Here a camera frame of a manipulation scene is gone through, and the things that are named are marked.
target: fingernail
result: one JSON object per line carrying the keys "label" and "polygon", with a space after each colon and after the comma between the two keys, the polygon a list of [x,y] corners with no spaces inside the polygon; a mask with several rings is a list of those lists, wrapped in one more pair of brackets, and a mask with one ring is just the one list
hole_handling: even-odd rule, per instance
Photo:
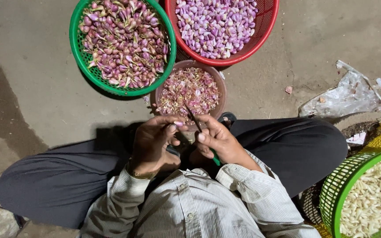
{"label": "fingernail", "polygon": [[202,133],[199,133],[199,134],[198,134],[198,141],[199,141],[199,142],[204,142],[204,141],[205,141],[205,135],[202,134]]}
{"label": "fingernail", "polygon": [[176,124],[178,127],[182,127],[183,126],[183,122],[173,122],[174,124]]}
{"label": "fingernail", "polygon": [[176,125],[172,124],[168,127],[169,132],[175,132],[176,131]]}

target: basket of garlic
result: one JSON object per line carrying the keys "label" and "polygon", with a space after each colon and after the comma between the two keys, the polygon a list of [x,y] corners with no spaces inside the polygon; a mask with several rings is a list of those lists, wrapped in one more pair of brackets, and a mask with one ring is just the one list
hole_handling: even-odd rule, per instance
{"label": "basket of garlic", "polygon": [[320,209],[334,238],[381,237],[381,153],[343,161],[324,182]]}

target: peeled garlic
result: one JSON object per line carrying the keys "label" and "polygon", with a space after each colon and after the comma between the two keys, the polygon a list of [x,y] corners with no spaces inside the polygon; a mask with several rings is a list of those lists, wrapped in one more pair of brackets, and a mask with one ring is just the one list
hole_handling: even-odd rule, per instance
{"label": "peeled garlic", "polygon": [[381,228],[381,162],[352,186],[343,204],[340,232],[352,238],[371,237]]}

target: wet floor stain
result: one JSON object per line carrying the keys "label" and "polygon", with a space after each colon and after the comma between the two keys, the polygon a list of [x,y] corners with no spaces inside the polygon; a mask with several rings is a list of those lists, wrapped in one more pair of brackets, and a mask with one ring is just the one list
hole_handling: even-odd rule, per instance
{"label": "wet floor stain", "polygon": [[7,78],[0,66],[0,138],[20,158],[26,155],[41,153],[48,146],[35,135],[24,121],[19,109],[16,95],[13,93]]}

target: left hand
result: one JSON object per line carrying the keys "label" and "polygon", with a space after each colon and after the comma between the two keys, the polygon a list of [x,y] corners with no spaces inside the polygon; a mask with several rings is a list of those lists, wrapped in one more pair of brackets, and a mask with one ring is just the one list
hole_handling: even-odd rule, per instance
{"label": "left hand", "polygon": [[130,168],[139,174],[177,169],[180,158],[166,151],[169,144],[179,145],[177,131],[186,131],[180,116],[156,116],[136,130]]}

